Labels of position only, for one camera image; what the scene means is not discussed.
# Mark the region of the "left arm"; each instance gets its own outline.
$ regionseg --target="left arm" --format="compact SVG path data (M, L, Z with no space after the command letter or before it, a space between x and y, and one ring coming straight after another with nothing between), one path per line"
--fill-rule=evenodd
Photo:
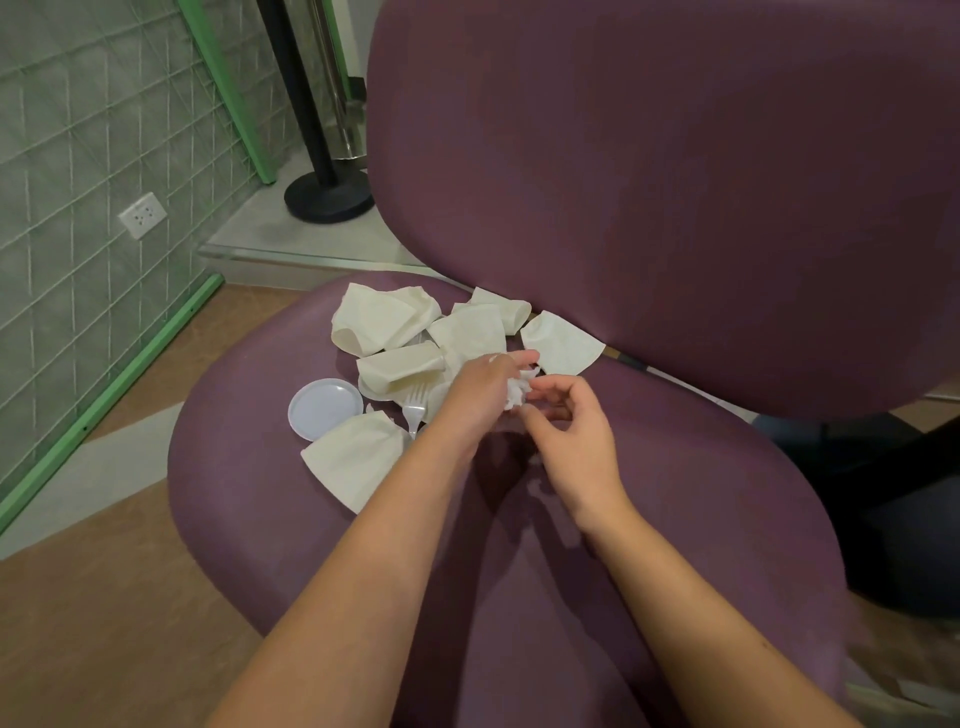
M458 476L536 352L468 362L234 683L210 728L385 726Z

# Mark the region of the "finger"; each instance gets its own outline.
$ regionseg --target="finger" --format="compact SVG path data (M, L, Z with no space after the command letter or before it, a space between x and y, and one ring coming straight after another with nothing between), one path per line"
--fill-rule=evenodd
M566 404L567 396L563 392L558 392L554 389L548 390L546 392L541 392L536 389L532 389L527 392L527 401L547 401L551 404Z
M560 431L550 424L550 421L533 404L524 404L517 411L517 415L540 449L543 449L551 438L560 434Z
M544 407L540 410L550 422L570 422L573 420L573 413L566 407Z
M569 408L576 413L580 409L600 409L600 401L593 394L587 380L581 376L547 375L530 380L530 386L538 392L560 392L569 400Z
M507 379L518 378L520 368L517 366L514 358L508 353L494 353L479 357L480 361L486 361L493 367L498 374Z
M533 367L540 361L540 352L535 349L521 349L518 352L508 352L507 356L514 360L519 369Z

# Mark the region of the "plastic lid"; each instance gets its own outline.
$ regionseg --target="plastic lid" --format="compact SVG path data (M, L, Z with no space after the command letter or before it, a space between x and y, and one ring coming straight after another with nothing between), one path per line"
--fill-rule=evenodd
M310 442L361 414L363 398L356 387L342 379L310 382L294 395L287 408L287 419L294 432Z

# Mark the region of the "wall outlet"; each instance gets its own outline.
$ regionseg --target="wall outlet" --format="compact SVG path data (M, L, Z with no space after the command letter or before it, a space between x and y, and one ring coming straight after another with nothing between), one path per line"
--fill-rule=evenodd
M124 227L137 240L159 225L167 216L160 200L150 192L117 215Z

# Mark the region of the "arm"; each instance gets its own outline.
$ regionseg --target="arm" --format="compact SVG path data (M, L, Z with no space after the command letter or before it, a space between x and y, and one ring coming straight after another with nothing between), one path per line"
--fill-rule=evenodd
M534 379L520 416L696 728L859 723L783 657L636 511L607 418L579 377ZM571 420L563 432L549 420Z
M458 475L536 352L468 362L434 423L396 462L253 656L210 728L385 726Z

